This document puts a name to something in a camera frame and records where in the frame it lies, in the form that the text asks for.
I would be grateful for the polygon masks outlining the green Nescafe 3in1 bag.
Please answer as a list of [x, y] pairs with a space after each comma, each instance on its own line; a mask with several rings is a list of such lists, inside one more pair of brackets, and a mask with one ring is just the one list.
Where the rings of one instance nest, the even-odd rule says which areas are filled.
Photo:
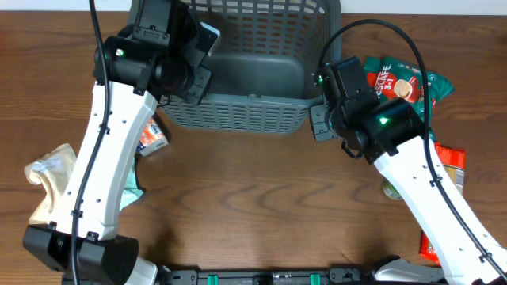
[[[424, 121], [425, 88], [418, 66], [393, 57], [368, 56], [364, 62], [364, 73], [382, 102], [403, 98]], [[427, 81], [432, 107], [455, 91], [454, 85], [445, 76], [430, 70], [427, 71]]]

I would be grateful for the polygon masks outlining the colourful tissue multipack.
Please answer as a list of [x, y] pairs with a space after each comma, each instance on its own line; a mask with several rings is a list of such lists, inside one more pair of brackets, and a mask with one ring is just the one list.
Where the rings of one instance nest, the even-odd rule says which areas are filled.
[[150, 118], [139, 139], [137, 152], [147, 156], [167, 146], [169, 141], [154, 118]]

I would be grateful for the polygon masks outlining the light teal wipes pack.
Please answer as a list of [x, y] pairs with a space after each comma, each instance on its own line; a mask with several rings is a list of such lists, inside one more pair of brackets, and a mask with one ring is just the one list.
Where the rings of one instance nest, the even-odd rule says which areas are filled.
[[143, 193], [144, 190], [140, 188], [137, 179], [135, 160], [133, 160], [132, 165], [128, 171], [127, 179], [125, 181], [124, 190], [120, 201], [120, 211], [138, 200], [143, 195]]

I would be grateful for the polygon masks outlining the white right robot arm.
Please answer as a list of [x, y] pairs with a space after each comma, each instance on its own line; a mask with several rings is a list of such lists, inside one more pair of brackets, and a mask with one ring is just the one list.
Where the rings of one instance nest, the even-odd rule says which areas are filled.
[[326, 98], [325, 130], [395, 187], [436, 250], [447, 282], [504, 281], [506, 250], [453, 184], [411, 105], [401, 98], [381, 102], [356, 57], [321, 66], [313, 76]]

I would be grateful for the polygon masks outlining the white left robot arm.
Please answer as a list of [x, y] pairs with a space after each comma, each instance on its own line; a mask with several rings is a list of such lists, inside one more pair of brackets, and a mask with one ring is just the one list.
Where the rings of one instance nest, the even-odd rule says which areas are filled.
[[24, 248], [76, 284], [160, 284], [162, 273], [121, 236], [120, 202], [136, 147], [163, 97], [198, 105], [202, 66], [220, 33], [181, 1], [141, 1], [134, 21], [97, 39], [90, 119], [67, 187], [48, 222], [26, 228]]

